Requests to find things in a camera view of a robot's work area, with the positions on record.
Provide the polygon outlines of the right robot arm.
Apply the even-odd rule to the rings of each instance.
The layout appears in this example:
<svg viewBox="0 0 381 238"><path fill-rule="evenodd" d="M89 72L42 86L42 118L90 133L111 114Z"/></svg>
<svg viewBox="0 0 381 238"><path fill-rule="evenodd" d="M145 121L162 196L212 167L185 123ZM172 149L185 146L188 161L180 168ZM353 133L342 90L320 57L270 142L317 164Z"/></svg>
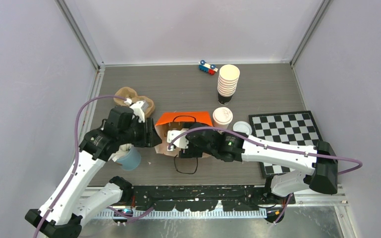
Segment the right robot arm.
<svg viewBox="0 0 381 238"><path fill-rule="evenodd" d="M224 162L262 162L290 168L289 173L267 179L263 197L268 203L306 189L328 195L338 191L338 162L325 141L315 146L290 145L195 123L189 129L170 130L167 142L169 147L205 153Z"/></svg>

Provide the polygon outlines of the orange paper bag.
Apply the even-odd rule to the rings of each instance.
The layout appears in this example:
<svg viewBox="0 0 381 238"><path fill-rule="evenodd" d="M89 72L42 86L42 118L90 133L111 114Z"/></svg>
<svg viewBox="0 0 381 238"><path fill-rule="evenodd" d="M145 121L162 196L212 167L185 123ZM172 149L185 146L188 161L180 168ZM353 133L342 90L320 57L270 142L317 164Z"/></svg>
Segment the orange paper bag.
<svg viewBox="0 0 381 238"><path fill-rule="evenodd" d="M167 112L163 113L155 124L155 130L162 139L162 143L155 146L155 152L173 157L174 168L180 174L184 174L184 172L177 168L176 160L178 158L196 159L195 170L191 172L193 175L198 169L199 159L209 157L208 154L191 144L185 136L174 140L174 138L189 130L196 123L200 123L202 126L213 125L210 114L207 111Z"/></svg>

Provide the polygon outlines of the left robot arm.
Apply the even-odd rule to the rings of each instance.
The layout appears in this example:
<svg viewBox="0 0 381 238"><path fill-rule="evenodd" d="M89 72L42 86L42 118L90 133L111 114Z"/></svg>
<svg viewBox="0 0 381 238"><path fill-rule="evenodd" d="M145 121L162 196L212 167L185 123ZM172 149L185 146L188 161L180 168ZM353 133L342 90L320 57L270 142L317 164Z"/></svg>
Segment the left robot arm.
<svg viewBox="0 0 381 238"><path fill-rule="evenodd" d="M117 106L99 128L87 132L77 143L74 162L50 198L38 209L30 209L25 220L49 238L77 238L98 213L133 198L132 184L115 176L98 192L80 201L95 174L121 145L152 148L161 144L152 118L139 109Z"/></svg>

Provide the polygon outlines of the white paper coffee cup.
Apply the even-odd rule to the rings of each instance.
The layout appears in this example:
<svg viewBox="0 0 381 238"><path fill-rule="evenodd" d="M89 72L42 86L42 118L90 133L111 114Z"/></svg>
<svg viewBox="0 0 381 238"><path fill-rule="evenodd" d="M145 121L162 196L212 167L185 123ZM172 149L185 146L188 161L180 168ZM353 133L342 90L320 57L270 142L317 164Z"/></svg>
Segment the white paper coffee cup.
<svg viewBox="0 0 381 238"><path fill-rule="evenodd" d="M230 121L227 121L227 122L222 122L222 121L214 121L213 125L214 127L218 127L218 128L222 128L222 129L228 129L229 125L230 125Z"/></svg>

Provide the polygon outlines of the white plastic cup lid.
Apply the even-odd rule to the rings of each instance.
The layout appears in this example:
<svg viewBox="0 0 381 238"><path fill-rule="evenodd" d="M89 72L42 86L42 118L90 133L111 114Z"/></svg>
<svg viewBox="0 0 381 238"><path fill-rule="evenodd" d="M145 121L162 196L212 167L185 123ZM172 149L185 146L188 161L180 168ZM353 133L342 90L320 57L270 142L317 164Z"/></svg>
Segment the white plastic cup lid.
<svg viewBox="0 0 381 238"><path fill-rule="evenodd" d="M233 120L233 113L227 107L219 107L213 111L213 119L216 124L230 124Z"/></svg>

